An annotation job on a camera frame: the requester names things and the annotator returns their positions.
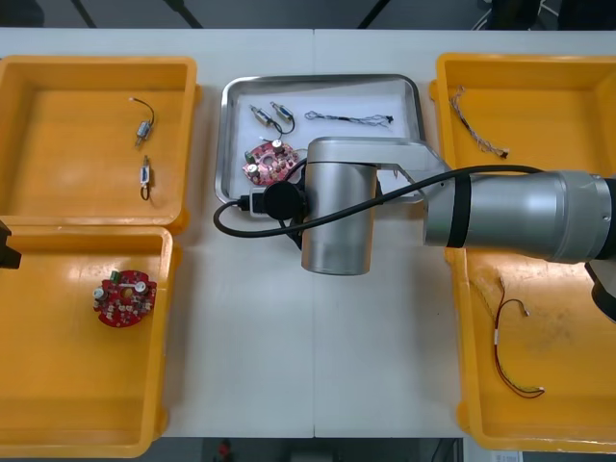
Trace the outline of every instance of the white table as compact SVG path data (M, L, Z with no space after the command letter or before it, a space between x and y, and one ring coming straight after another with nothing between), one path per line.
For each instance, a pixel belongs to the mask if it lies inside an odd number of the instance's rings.
M462 435L449 269L441 249L421 246L419 217L380 207L372 270L350 278L301 269L284 237L243 241L212 225L219 93L227 82L402 73L420 89L428 141L438 147L426 89L441 53L614 54L613 43L614 33L0 30L1 55L197 61L205 97L192 143L192 225L178 238L185 252L167 344L167 436ZM224 220L259 226L236 211Z

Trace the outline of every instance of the gray robot arm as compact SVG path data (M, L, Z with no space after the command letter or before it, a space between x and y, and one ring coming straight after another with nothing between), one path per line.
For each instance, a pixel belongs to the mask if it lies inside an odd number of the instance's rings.
M376 172L418 182L449 167L425 144L398 139L324 138L308 149L309 219L374 198ZM462 175L422 189L424 243L491 247L558 263L586 263L592 296L616 321L616 180L584 171ZM373 209L307 229L302 266L327 274L370 269Z

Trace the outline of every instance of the circuit board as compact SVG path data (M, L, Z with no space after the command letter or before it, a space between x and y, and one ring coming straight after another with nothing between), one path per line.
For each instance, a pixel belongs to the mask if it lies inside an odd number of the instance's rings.
M94 290L94 311L110 327L135 325L154 309L156 282L144 272L114 271Z
M255 185L268 186L281 181L299 161L299 155L288 144L282 142L279 152L276 153L273 142L276 141L265 142L245 154L246 164L242 169Z

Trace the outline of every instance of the black band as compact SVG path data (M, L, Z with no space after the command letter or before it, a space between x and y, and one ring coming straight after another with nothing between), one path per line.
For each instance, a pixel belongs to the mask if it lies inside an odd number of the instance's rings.
M453 196L453 214L447 247L463 247L469 232L471 219L471 177L469 175L455 177L455 192Z
M605 183L609 188L609 195L612 199L612 220L609 223L609 231L607 232L607 238L599 255L595 257L596 260L607 260L616 255L616 180L611 178L605 178Z
M590 293L593 297L593 301L608 318L610 318L613 322L616 322L616 298L605 289L590 264L587 263L585 267L590 275L590 278L595 283L593 290Z

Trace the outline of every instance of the orange plastic bin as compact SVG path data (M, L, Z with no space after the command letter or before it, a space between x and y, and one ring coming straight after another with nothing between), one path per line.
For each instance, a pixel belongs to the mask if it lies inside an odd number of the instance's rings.
M447 54L437 64L441 152L451 167L521 164L543 169L616 172L616 58ZM478 134L508 147L506 161L482 152L450 107ZM583 265L558 265L489 250L448 249L462 403L460 426L488 449L616 451L616 325L593 303ZM501 298L519 298L500 319L500 359L520 385L516 396L493 355L493 317Z
M135 457L166 424L167 312L178 257L157 227L14 226L0 271L0 456ZM152 313L116 329L92 309L112 270L158 283Z
M187 225L190 58L9 56L0 61L0 219L30 224ZM135 148L149 110L149 139ZM151 199L140 197L144 156Z

